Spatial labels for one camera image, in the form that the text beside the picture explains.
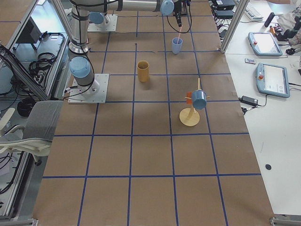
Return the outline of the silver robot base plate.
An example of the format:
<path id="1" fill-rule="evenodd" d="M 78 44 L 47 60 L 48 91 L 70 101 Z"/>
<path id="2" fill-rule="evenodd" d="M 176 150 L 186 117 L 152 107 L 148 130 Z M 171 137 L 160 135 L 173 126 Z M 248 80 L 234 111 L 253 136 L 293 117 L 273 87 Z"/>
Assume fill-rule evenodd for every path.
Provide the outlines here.
<path id="1" fill-rule="evenodd" d="M 108 73 L 96 73 L 95 80 L 92 86 L 88 91 L 84 92 L 85 89 L 82 86 L 78 86 L 75 79 L 73 79 L 73 86 L 77 86 L 75 89 L 71 89 L 70 95 L 68 98 L 69 104 L 95 104 L 95 103 L 105 103 L 107 89 L 109 83 L 109 74 Z"/>

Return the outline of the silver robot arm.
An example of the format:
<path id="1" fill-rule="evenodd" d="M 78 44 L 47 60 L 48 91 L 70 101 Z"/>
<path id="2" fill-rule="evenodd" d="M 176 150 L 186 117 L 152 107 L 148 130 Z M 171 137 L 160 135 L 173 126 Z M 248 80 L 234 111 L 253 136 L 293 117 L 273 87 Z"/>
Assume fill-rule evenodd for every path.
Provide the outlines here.
<path id="1" fill-rule="evenodd" d="M 81 95 L 93 94 L 98 89 L 95 72 L 87 56 L 87 30 L 91 21 L 101 24 L 108 10 L 161 12 L 163 16 L 174 14 L 179 26 L 182 25 L 180 0 L 71 0 L 71 42 L 69 69 L 77 82 Z"/>
<path id="2" fill-rule="evenodd" d="M 99 26 L 109 25 L 111 23 L 111 18 L 107 14 L 107 12 L 105 13 L 90 12 L 89 21 L 99 27 Z"/>

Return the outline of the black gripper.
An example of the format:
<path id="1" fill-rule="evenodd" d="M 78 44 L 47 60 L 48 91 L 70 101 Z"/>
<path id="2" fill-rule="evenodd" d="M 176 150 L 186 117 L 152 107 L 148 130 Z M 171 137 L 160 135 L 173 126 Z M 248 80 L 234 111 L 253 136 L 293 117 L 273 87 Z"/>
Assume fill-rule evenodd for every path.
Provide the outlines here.
<path id="1" fill-rule="evenodd" d="M 181 12 L 182 12 L 182 3 L 181 3 L 181 1 L 174 2 L 174 16 L 176 18 L 178 26 L 182 26 Z"/>

